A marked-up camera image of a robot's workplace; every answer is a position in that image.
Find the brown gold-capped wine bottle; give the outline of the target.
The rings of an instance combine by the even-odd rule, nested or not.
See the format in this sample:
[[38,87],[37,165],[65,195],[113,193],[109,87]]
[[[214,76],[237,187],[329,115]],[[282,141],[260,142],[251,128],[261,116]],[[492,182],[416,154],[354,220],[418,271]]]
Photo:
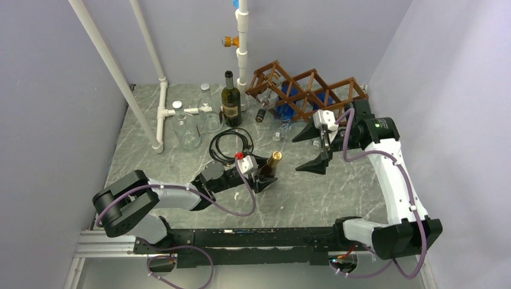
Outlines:
[[278,163],[283,157],[282,152],[274,151],[271,156],[259,165],[258,176],[260,178],[274,178],[277,172]]

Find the dark bottle black cap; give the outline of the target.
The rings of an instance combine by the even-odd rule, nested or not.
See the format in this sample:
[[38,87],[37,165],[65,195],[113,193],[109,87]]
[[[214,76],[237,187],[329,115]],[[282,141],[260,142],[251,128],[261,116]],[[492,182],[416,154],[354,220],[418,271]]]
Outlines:
[[271,88],[267,88],[262,94],[258,95],[257,100],[260,102],[260,108],[256,114],[255,121],[262,123],[266,112],[275,107],[278,99],[278,94]]

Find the dark green wine bottle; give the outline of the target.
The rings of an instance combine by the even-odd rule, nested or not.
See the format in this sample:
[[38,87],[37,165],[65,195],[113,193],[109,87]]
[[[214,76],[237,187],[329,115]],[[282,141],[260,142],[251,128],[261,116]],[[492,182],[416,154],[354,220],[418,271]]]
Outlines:
[[235,128],[241,125],[241,94],[234,86],[233,73],[227,70],[224,73],[225,87],[221,92],[222,112],[227,126]]

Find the clear glass bottle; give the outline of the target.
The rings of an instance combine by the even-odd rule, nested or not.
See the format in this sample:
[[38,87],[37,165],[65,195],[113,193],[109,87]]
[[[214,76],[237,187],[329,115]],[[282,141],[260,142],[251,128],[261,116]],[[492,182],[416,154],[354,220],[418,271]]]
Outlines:
[[219,131],[222,128],[219,104],[212,98],[209,84],[201,84],[200,89],[201,98],[198,101],[197,109],[202,128],[205,132]]
[[201,143],[201,135],[198,123],[194,115],[187,113],[181,101],[173,101],[172,108],[175,115],[172,116],[172,128],[184,149],[193,149]]

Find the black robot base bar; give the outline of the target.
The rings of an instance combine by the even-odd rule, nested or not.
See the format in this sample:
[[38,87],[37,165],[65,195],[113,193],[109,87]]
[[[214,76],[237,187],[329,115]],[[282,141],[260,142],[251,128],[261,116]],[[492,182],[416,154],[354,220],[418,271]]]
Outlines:
[[338,256],[361,251],[342,241],[331,226],[291,228],[173,229],[149,245],[137,237],[136,255],[172,255],[179,269],[198,266],[292,264],[326,266]]

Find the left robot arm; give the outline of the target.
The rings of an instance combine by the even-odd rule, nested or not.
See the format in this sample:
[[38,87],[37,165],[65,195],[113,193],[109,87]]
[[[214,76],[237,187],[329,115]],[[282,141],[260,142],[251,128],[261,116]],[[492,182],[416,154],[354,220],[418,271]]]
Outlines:
[[202,211],[213,205],[234,214],[217,203],[216,194],[245,185],[254,199],[277,181],[274,175],[266,174],[266,163],[266,159],[253,155],[237,160],[230,169],[211,161],[186,184],[157,181],[142,170],[134,170],[94,195],[92,202],[98,215],[95,225],[108,237],[135,235],[148,241],[155,251],[167,252],[174,242],[171,227],[164,217],[151,215],[152,210]]

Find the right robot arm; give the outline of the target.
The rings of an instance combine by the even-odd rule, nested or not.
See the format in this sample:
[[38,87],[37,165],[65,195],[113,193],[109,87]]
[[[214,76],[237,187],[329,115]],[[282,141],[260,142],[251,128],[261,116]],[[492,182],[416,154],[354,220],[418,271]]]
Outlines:
[[334,224],[334,246],[346,250],[354,243],[364,244],[383,260],[425,253],[443,226],[429,216],[413,188],[395,122],[390,117],[376,117],[366,99],[355,100],[344,110],[340,118],[332,111],[317,110],[293,138],[293,142],[320,138],[322,149],[314,160],[296,170],[324,175],[335,152],[342,152],[345,161],[368,157],[384,197],[387,222],[343,217]]

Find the blue label clear bottle left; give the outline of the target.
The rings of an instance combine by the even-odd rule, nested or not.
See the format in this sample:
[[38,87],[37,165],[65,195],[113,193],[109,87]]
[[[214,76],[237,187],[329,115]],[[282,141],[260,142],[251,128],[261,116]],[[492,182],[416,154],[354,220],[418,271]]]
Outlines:
[[273,108],[273,110],[275,111],[275,115],[270,126],[272,139],[274,141],[280,141],[284,139],[286,134],[290,131],[295,111],[289,104],[283,104]]

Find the brown wooden wine rack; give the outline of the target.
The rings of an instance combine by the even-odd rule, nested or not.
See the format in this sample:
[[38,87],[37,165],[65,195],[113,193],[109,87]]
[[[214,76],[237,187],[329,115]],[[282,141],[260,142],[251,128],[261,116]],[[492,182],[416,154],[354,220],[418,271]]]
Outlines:
[[[246,94],[259,103],[258,95],[267,88],[278,94],[275,107],[289,104],[293,108],[295,111],[293,122],[309,121],[312,104],[314,102],[319,104],[320,99],[325,103],[328,101],[327,106],[321,109],[330,110],[339,116],[345,105],[354,100],[368,98],[367,92],[354,77],[327,84],[316,69],[291,76],[277,60],[254,71]],[[269,109],[268,113],[275,115],[273,108]]]

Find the orange valve fitting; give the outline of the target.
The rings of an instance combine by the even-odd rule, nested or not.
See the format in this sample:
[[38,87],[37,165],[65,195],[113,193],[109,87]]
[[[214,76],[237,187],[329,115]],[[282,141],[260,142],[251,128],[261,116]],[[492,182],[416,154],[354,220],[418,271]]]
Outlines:
[[225,36],[224,38],[222,38],[221,42],[222,42],[223,47],[239,48],[239,36],[235,36],[235,37]]

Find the white PVC pipe frame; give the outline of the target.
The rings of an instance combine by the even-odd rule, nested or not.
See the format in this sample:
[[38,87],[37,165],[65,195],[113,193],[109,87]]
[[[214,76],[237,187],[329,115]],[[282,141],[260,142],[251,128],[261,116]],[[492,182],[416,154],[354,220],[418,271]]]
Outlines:
[[[71,5],[72,9],[77,15],[78,20],[81,22],[94,47],[98,51],[99,56],[101,57],[108,71],[113,77],[115,83],[117,84],[119,90],[121,91],[123,97],[125,98],[128,106],[134,113],[138,123],[141,125],[153,150],[158,154],[162,153],[164,150],[165,120],[168,117],[174,116],[175,112],[174,110],[168,110],[166,108],[168,80],[163,71],[161,62],[158,59],[158,55],[155,50],[151,35],[149,33],[148,26],[143,17],[143,13],[139,2],[130,1],[130,5],[137,20],[137,24],[140,28],[142,36],[144,38],[146,47],[148,48],[148,52],[150,54],[152,63],[156,69],[159,80],[160,94],[158,99],[156,117],[157,124],[155,131],[151,129],[147,119],[144,116],[144,113],[140,109],[137,101],[135,100],[133,92],[130,88],[130,85],[128,84],[128,81],[122,69],[117,64],[114,55],[112,54],[110,48],[108,47],[108,44],[104,40],[100,30],[98,29],[95,21],[93,20],[93,17],[89,13],[89,10],[86,7],[85,3],[83,1],[70,1],[69,4]],[[239,48],[236,48],[237,63],[239,67],[239,77],[236,80],[236,85],[241,93],[241,110],[245,111],[248,108],[246,100],[247,88],[246,69],[248,67],[247,32],[249,27],[248,1],[239,1],[239,9],[236,9],[234,15],[237,22],[237,30],[239,36]]]

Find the aluminium rail frame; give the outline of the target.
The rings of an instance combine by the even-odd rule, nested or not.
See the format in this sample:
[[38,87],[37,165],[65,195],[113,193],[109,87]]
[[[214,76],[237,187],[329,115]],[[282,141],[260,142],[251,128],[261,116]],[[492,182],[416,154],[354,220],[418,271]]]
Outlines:
[[[110,238],[102,230],[81,232],[74,253],[72,267],[65,283],[65,288],[77,288],[84,263],[87,259],[91,258],[150,259],[151,263],[149,267],[156,273],[169,273],[173,269],[178,269],[175,264],[176,259],[172,255],[136,255],[133,252],[136,238],[137,237],[133,235]],[[375,262],[379,260],[375,254],[363,248],[361,251],[353,254],[347,253],[346,255],[338,256],[330,260],[328,265],[332,266],[340,273],[349,272],[351,276],[355,276],[362,272],[362,258],[369,256],[372,257],[372,260]]]

